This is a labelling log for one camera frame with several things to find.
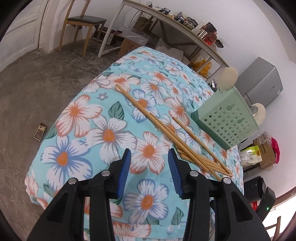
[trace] mini fridge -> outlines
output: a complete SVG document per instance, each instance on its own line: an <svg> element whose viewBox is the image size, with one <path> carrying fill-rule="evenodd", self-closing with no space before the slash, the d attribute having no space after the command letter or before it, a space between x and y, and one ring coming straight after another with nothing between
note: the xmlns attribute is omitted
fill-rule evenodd
<svg viewBox="0 0 296 241"><path fill-rule="evenodd" d="M235 87L249 107L267 107L283 90L276 67L260 57L238 77Z"/></svg>

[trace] bed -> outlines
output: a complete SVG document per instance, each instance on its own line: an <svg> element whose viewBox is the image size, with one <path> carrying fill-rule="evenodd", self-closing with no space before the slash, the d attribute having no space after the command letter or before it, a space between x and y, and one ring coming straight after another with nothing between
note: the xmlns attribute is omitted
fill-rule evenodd
<svg viewBox="0 0 296 241"><path fill-rule="evenodd" d="M189 202L174 191L167 163L173 145L116 84L194 151L212 160L172 116L187 124L232 171L233 182L243 192L237 147L225 151L189 117L212 90L183 63L147 47L114 62L69 103L41 143L25 177L26 191L33 203L45 209L69 178L92 178L129 148L132 161L124 196L110 200L116 240L182 240ZM214 240L214 227L211 210L209 240ZM84 239L89 240L89 199L85 202Z"/></svg>

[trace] white table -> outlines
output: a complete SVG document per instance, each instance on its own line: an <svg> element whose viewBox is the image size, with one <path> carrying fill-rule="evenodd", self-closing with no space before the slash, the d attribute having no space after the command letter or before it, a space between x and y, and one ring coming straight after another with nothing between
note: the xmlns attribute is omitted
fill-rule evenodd
<svg viewBox="0 0 296 241"><path fill-rule="evenodd" d="M138 9L141 12L147 13L147 14L161 20L162 22L169 24L173 28L182 32L189 39L191 39L194 43L196 43L201 49L203 49L210 57L205 62L205 64L197 70L197 73L201 69L203 69L209 61L215 60L220 65L220 67L207 79L207 83L209 83L214 78L216 78L225 67L229 67L229 65L222 59L222 57L220 55L217 54L217 52L215 52L213 49L211 49L211 47L208 44L206 44L201 38L199 38L197 35L195 35L192 31L190 31L184 25L182 25L181 23L175 21L174 19L170 18L169 16L167 16L167 15L165 15L153 8L150 8L146 5L143 5L143 4L131 1L131 0L123 0L122 3L120 4L119 9L117 10L115 16L113 17L113 19L108 27L108 30L107 30L107 33L106 33L104 40L102 42L98 57L101 57L104 54L107 54L111 51L121 48L121 46L119 46L119 47L111 48L108 50L104 50L107 39L111 33L112 26L125 5L135 8L135 9Z"/></svg>

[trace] yellow bag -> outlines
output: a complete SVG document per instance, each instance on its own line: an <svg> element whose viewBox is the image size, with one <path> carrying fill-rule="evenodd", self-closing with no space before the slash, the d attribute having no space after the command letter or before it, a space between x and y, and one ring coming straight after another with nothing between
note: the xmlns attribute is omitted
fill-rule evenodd
<svg viewBox="0 0 296 241"><path fill-rule="evenodd" d="M196 72L205 62L206 60L203 59L200 62L192 63L192 69ZM211 67L212 67L212 63L208 62L207 65L199 72L199 74L205 78L209 73L209 70L211 69Z"/></svg>

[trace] chopstick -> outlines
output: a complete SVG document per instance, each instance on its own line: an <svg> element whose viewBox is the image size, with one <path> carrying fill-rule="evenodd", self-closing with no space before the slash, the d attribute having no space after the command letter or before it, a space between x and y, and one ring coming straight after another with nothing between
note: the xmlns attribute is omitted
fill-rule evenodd
<svg viewBox="0 0 296 241"><path fill-rule="evenodd" d="M189 161L189 162L191 162L191 163L194 164L194 161L192 161L188 156L186 156L186 155L184 155L184 154L179 154L179 155L180 155L180 157L181 157L182 159L184 159L184 160L186 160L186 161ZM208 163L208 165L213 169L213 171L215 171L215 172L219 172L219 173L224 174L224 175L227 175L227 176L232 176L232 175L228 174L223 168L218 167L218 166L216 166L215 164L216 164L216 163L215 163L214 161Z"/></svg>
<svg viewBox="0 0 296 241"><path fill-rule="evenodd" d="M128 92L126 92L123 88L121 88L118 84L116 87L122 92L122 94L136 107L138 108L157 128L159 128L164 134L166 134L177 146L186 153L194 162L196 162L204 171L208 172L208 168L205 167L203 163L201 163L195 156L194 151L190 151L190 148L183 142L181 143L177 138L170 134L170 132L159 123L145 108L143 108L133 97L130 96Z"/></svg>
<svg viewBox="0 0 296 241"><path fill-rule="evenodd" d="M177 152L179 153L179 155L181 156L184 156L185 158L189 158L186 154L185 154L185 152L183 152L182 150L180 150L178 147L176 148L177 149ZM209 165L209 166L211 166L211 167L215 167L215 169L217 169L217 171L218 172L220 172L220 170L221 171L223 171L223 173L222 172L220 172L220 173L222 173L222 174L224 174L224 172L228 175L228 176L232 176L232 174L229 174L229 173L227 173L218 163L216 163L216 162L214 162L214 161L211 161L211 160L208 160L207 158L204 158L203 159L204 161L206 161L207 162L207 164Z"/></svg>
<svg viewBox="0 0 296 241"><path fill-rule="evenodd" d="M171 129L169 129L164 123L162 123L157 117L155 117L152 113L150 113L150 115L156 120L158 121L170 134L171 136L173 136L174 138L176 138L185 148L186 150L188 150L191 154L193 154L197 160L199 160L199 162L201 162L207 169L208 171L219 181L221 181L221 178L212 170L211 167L209 167L205 161L202 159L202 156L195 153L189 146L187 146L187 144L182 141Z"/></svg>
<svg viewBox="0 0 296 241"><path fill-rule="evenodd" d="M205 172L210 172L218 181L221 178L212 170L200 161L198 157L200 155L196 154L187 144L182 141L172 130L165 126L159 119L157 119L153 114L149 113L144 107L142 107L128 92L126 92L121 86L116 84L116 87L121 91L121 93L136 107L138 108L156 127L158 127L164 134L166 134L175 145L179 146L186 155L191 158L196 164L198 164Z"/></svg>
<svg viewBox="0 0 296 241"><path fill-rule="evenodd" d="M203 147L228 174L232 175L231 171L218 159L218 157L206 146L206 144L204 144L196 135L194 135L194 133L182 121L174 116L173 120L177 122L201 147Z"/></svg>

